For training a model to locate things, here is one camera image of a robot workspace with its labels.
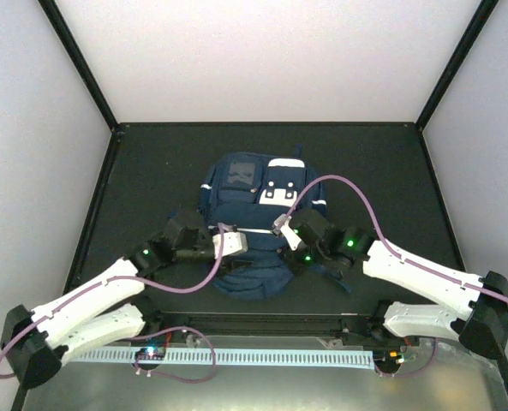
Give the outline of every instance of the cable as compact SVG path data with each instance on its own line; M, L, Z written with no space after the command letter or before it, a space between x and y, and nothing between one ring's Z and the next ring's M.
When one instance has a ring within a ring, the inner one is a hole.
M212 353L212 365L210 367L210 372L205 377L197 378L197 379L178 377L177 375L168 374L166 372L161 372L161 371L153 371L153 370L147 371L147 375L155 374L155 375L159 375L160 377L166 377L169 379L173 379L174 381L179 381L180 383L185 383L185 384L200 384L200 383L205 383L206 381L211 380L212 378L214 378L216 376L216 372L218 370L217 365L216 365L216 351L213 348L213 345L210 342L210 340L208 340L208 338L204 334L202 334L200 331L198 331L194 328L182 325L179 327L167 328L165 330L161 330L161 331L149 334L148 336L139 336L139 337L128 338L128 340L133 340L133 341L148 340L149 338L162 336L163 334L166 334L169 332L182 331L182 330L187 330L187 331L193 332L194 334L196 334L197 336L202 338L204 341L206 341L206 344L208 345L208 348L210 349L210 352ZM138 361L135 362L134 367L137 372L145 371L145 370L140 369L140 367L138 365Z
M135 281L139 281L141 283L144 283L146 285L149 285L151 287L154 287L155 289L161 289L161 290L167 291L169 293L174 293L174 294L190 294L190 293L194 293L195 291L198 291L199 289L201 289L202 287L207 285L212 280L212 278L214 278L214 276L218 272L219 266L221 265L221 260L223 259L223 251L224 251L224 226L222 224L218 224L218 228L219 228L219 234L221 235L221 243L219 244L219 253L218 253L218 257L216 258L216 262L214 263L212 269L210 270L210 272L208 273L206 278L204 280L202 280L200 283L198 283L197 285L193 286L193 287L189 287L188 289L175 289L173 287L168 287L166 285L162 285L162 284L159 284L159 283L155 283L154 281L147 280L146 278L139 278L139 277L134 277L134 276L114 276L114 277L108 278L106 280L106 283L110 283L110 282L117 281L117 280L135 280ZM85 289L81 290L77 294L73 295L68 300L62 302L59 306L55 307L52 310L52 316L53 316L53 314L59 313L66 306L68 306L71 302L73 302L76 299L80 298L85 293L88 293L88 292L92 291L93 289L96 289L97 287L99 287L99 286L101 286L103 284L104 284L104 282L101 282L101 281L99 283L94 283L94 284L90 285L89 287L86 287ZM44 317L38 319L34 323L32 323L32 324L28 325L27 327L25 327L25 329L23 329L14 338L12 338L9 341L9 343L6 344L3 347L3 349L1 350L1 352L0 352L0 363L3 361L4 357L6 356L6 354L24 336L26 336L29 332L34 330L39 324L43 323L47 319L49 319L48 316L44 316ZM178 327L178 329L182 329L182 330L185 330L186 328L188 328L188 327L181 327L181 328ZM200 333L200 331L191 329L191 332L195 332L197 335L205 338L203 336L203 334ZM10 373L10 374L1 374L0 373L0 379L12 378L14 376L15 376L14 373Z
M366 197L366 195L361 191L361 189L358 188L358 186L356 186L355 183L353 183L351 180L349 180L348 178L345 178L343 176L336 176L336 175L330 174L330 175L321 176L321 177L318 177L318 178L315 178L314 180L312 180L297 196L296 201L294 202L292 207L290 207L290 209L286 213L286 217L289 217L291 215L291 213L294 212L297 205L302 200L303 196L307 193L308 190L310 190L313 186L315 186L319 182L323 182L325 180L337 180L339 182L343 182L343 183L347 184L349 187L351 187L355 191L356 194L358 194L358 196L362 200L362 203L364 203L364 206L368 210L370 218L372 219L372 223L374 224L374 227L375 227L375 232L377 233L377 236L379 237L381 243L385 246L385 248L389 251L389 253L391 253L393 256L395 256L398 259L402 259L402 254L400 254L399 252L394 250L389 245L386 238L383 236L383 231L381 231L380 223L378 222L377 217L375 216L374 208L368 201L368 198ZM284 224L284 221L278 226L278 228L282 227L283 224ZM466 289L476 290L482 294L489 295L497 300L503 301L506 304L508 304L508 297L505 297L504 295L496 293L492 290L484 289L482 287L478 287L476 285L472 285L472 284L468 284L468 283L462 283L461 281L457 280L456 278L447 276L446 274L443 274L439 271L433 270L432 268L426 267L425 265L419 264L411 259L405 259L404 262L407 264L413 265L414 267L420 268L426 272L434 274L437 277L444 278L445 280L455 283L461 287L465 287Z
M382 372L380 368L375 364L374 361L374 368L375 371L380 375L380 377L391 377L391 378L407 378L407 377L414 377L416 375L419 375L423 371L425 371L427 368L429 368L434 361L436 360L436 355L439 352L439 342L437 338L434 338L433 342L433 352L431 353L431 358L428 359L427 363L419 368L418 370L412 371L412 372L406 372L405 374L389 374L386 372Z

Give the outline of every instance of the blue fabric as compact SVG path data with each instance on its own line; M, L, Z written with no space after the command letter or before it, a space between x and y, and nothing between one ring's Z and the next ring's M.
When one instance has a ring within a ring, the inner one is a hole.
M211 167L200 191L199 211L206 224L235 225L240 229L272 230L272 224L289 210L288 206L260 204L264 190L283 188L300 193L317 177L305 165L301 167L268 167L275 156L235 152ZM326 215L324 188L316 185L307 192L297 209L314 208ZM249 262L213 285L222 293L242 300L263 300L279 294L294 275L280 259L279 249L286 247L284 238L272 233L245 232L248 251L230 259Z

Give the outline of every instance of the black frame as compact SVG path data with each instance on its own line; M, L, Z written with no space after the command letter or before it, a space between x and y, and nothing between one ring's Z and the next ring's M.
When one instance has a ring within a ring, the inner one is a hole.
M464 270L463 260L459 252L459 248L457 246L457 240L451 227L450 219L447 210L445 208L445 204L442 198L442 193L440 192L439 189L439 184L436 175L434 174L432 161L428 154L427 147L425 145L423 130L427 126L433 113L436 111L439 102L444 97L446 90L453 81L453 78L455 77L457 71L461 68L461 65L465 57L468 55L472 45L475 43L476 39L478 38L478 35L480 34L482 28L485 26L487 20L489 19L498 2L499 0L481 0L463 36L459 40L456 49L453 51L451 58L444 69L444 72L440 76L419 118L417 119L417 122L415 123L420 135L420 140L423 142L423 151L426 156L427 165L433 177L433 185L439 198L439 205L443 214L445 215L446 226L448 234L450 236L451 244L454 248L457 263L459 264L460 267L462 267L463 270ZM39 4L44 10L46 16L48 17L48 20L54 27L57 36L62 41L65 50L68 52L71 61L75 65L79 75L84 81L95 104L98 106L99 111L101 112L103 118L105 119L107 126L109 127L109 130L111 131L111 141L105 154L105 159L102 165L102 169L99 173L98 182L96 184L92 201L88 209L87 218L82 228L81 237L78 242L78 246L76 248L75 256L73 258L73 263L69 271L67 282L65 284L64 292L68 292L72 287L72 279L76 277L76 275L81 271L87 256L90 239L92 237L93 229L95 227L96 219L99 212L99 207L101 205L101 201L104 196L105 187L111 176L112 166L114 164L118 148L121 142L120 137L122 132L120 130L122 125L113 115L112 110L109 104L107 103L105 96L101 92L101 89L99 88L99 85L95 80L92 71L88 67L86 59L82 55L78 44L76 44L75 42L73 34L70 32L69 27L65 22L65 19L63 18L59 8L57 7L56 1L39 0ZM506 359L506 357L503 357L497 362L508 395L508 360ZM22 388L20 388L17 391L14 405L12 407L13 411L22 409L26 395L27 391L23 390Z

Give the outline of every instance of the navy blue backpack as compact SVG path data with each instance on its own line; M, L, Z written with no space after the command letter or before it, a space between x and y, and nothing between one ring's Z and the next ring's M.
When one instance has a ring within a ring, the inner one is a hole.
M200 190L200 213L209 228L234 225L248 240L246 253L230 257L232 271L214 280L217 289L243 300L262 300L284 289L294 275L279 256L286 240L272 233L272 225L316 177L299 158L251 152L227 154L211 167ZM311 188L296 209L303 207L326 215L321 184Z

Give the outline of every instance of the black mat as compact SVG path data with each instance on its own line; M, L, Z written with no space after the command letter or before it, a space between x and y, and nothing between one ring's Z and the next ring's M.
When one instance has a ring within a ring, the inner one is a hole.
M413 124L130 124L105 191L81 282L95 277L131 247L164 226L171 211L195 208L211 164L225 153L249 151L289 156L304 145L303 159L321 175L356 182L372 202L385 236L422 257L459 268L431 174ZM330 219L372 228L361 201L339 182L326 184ZM206 275L181 265L158 280L186 287ZM353 293L317 275L296 278L268 301L237 301L211 286L194 295L155 296L166 312L371 313L377 300L424 300L393 284L351 271Z

